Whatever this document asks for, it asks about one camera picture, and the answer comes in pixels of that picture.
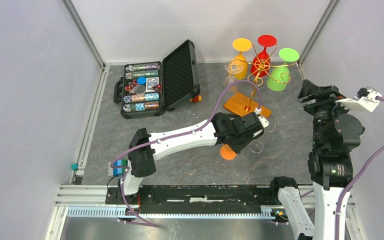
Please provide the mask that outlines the clear flute wine glass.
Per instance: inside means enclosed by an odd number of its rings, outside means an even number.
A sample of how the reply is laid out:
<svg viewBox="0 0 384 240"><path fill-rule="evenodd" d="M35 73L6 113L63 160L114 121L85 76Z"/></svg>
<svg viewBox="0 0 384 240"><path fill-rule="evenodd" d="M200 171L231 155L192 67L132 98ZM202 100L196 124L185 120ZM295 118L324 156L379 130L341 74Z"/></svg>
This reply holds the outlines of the clear flute wine glass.
<svg viewBox="0 0 384 240"><path fill-rule="evenodd" d="M249 150L254 154L260 154L263 152L265 145L264 139L268 138L276 129L277 125L275 122L269 121L269 126L263 129L263 133L256 139L253 139L249 144Z"/></svg>

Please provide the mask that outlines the clear round wine glass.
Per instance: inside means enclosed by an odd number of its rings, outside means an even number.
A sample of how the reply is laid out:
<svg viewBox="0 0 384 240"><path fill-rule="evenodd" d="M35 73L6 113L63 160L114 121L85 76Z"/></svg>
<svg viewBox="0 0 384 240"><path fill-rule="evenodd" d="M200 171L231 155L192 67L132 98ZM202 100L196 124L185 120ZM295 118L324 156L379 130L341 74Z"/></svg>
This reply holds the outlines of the clear round wine glass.
<svg viewBox="0 0 384 240"><path fill-rule="evenodd" d="M237 75L240 74L244 68L241 65L241 61L237 59L228 60L224 67L227 72L227 76L224 79L224 87L227 88L230 84L238 80Z"/></svg>

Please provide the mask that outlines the orange wine glass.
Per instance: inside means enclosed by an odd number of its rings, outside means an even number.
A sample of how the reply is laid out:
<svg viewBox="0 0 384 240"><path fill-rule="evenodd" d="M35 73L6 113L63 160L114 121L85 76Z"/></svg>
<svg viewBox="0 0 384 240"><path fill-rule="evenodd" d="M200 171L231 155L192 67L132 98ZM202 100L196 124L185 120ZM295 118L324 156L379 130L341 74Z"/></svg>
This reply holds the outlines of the orange wine glass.
<svg viewBox="0 0 384 240"><path fill-rule="evenodd" d="M223 144L220 148L220 156L224 160L231 161L237 156L237 153L228 144Z"/></svg>

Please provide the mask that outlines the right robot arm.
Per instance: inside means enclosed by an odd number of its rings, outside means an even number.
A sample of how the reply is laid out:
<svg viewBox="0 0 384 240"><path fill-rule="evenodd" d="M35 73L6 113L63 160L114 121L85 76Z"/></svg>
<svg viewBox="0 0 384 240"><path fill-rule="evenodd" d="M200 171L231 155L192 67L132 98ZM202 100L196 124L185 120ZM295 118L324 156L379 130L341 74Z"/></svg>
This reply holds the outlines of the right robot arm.
<svg viewBox="0 0 384 240"><path fill-rule="evenodd" d="M294 178L274 177L268 196L284 207L294 239L343 240L349 184L354 178L350 153L361 144L365 127L341 106L347 98L334 85L318 86L305 79L297 99L313 117L307 165L315 197L314 221Z"/></svg>

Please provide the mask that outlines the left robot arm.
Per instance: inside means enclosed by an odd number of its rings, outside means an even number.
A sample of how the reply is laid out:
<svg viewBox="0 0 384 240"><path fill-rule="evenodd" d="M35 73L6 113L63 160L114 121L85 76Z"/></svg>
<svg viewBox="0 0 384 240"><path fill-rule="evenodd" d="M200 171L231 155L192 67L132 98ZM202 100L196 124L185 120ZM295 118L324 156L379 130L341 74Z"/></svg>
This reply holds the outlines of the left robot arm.
<svg viewBox="0 0 384 240"><path fill-rule="evenodd" d="M125 204L133 203L145 177L154 174L155 162L168 155L196 147L221 145L220 155L232 160L264 134L269 121L251 112L245 116L216 113L209 120L168 132L136 131L128 146L127 166L118 197Z"/></svg>

